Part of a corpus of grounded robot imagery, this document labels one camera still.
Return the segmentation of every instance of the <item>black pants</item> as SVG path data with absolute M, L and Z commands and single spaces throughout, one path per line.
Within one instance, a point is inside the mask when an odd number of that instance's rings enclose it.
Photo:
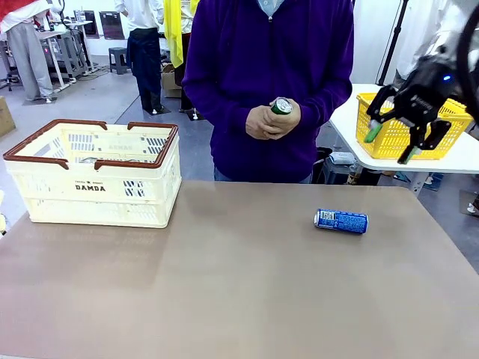
M 181 42 L 183 44 L 183 63 L 174 69 L 174 81 L 178 86 L 181 86 L 181 82 L 185 77 L 186 72 L 186 59 L 188 57 L 188 48 L 189 48 L 189 39 L 191 34 L 182 34 Z M 193 104 L 191 100 L 187 97 L 183 87 L 181 88 L 181 109 L 182 110 L 191 110 Z
M 141 107 L 150 114 L 160 112 L 161 49 L 156 28 L 137 28 L 129 33 L 126 61 L 136 77 Z
M 159 93 L 153 93 L 147 88 L 141 86 L 139 81 L 137 81 L 137 84 L 138 92 L 140 93 L 141 107 L 149 114 L 151 114 L 153 110 L 160 112 L 162 110 L 161 89 Z

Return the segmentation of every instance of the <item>gray table surface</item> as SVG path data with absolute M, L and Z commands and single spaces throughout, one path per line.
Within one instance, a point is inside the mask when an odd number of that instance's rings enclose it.
M 316 208 L 363 212 L 363 236 Z M 0 354 L 477 359 L 479 277 L 402 188 L 184 182 L 164 230 L 0 241 Z

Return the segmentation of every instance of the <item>basket handle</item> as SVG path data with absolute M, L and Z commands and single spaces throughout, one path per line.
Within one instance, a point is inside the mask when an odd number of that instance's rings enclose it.
M 128 123 L 128 130 L 131 130 L 133 127 L 155 127 L 155 128 L 162 128 L 162 129 L 171 129 L 168 137 L 166 138 L 165 146 L 163 147 L 162 151 L 156 157 L 154 163 L 141 163 L 141 162 L 125 162 L 125 161 L 109 161 L 104 159 L 98 159 L 95 161 L 94 168 L 95 170 L 99 170 L 102 166 L 110 166 L 110 167 L 127 167 L 127 168 L 160 168 L 165 160 L 166 154 L 173 143 L 175 136 L 178 133 L 178 126 L 177 125 L 168 125 L 164 123 L 143 123 L 143 122 L 130 122 Z
M 53 127 L 57 126 L 59 123 L 74 123 L 77 125 L 92 125 L 92 126 L 100 126 L 102 129 L 107 130 L 106 122 L 104 121 L 87 121 L 87 120 L 66 120 L 66 119 L 58 119 L 53 120 L 52 122 L 46 124 L 44 127 L 33 133 L 32 135 L 28 136 L 25 140 L 17 144 L 14 148 L 7 151 L 3 155 L 3 159 L 5 161 L 17 161 L 17 162 L 37 162 L 37 163 L 52 163 L 55 165 L 60 165 L 65 170 L 68 170 L 68 161 L 66 159 L 54 159 L 49 157 L 33 157 L 33 156 L 17 156 L 16 154 L 27 147 L 28 144 L 39 138 L 45 132 L 49 131 Z

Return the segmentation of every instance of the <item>yellow cloth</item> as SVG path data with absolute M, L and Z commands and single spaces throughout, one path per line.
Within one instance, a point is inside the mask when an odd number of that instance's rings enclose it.
M 191 0 L 193 16 L 200 0 Z M 183 63 L 183 44 L 181 41 L 181 0 L 165 0 L 165 37 L 170 48 L 171 63 L 179 67 Z

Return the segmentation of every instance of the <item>purple zip-up jacket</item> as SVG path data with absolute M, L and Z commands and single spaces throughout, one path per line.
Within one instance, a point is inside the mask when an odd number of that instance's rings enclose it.
M 268 16 L 257 0 L 201 0 L 189 44 L 185 92 L 213 125 L 211 154 L 244 182 L 300 182 L 316 161 L 320 127 L 352 92 L 351 0 L 285 0 Z M 245 131 L 250 110 L 294 99 L 301 121 L 280 140 Z

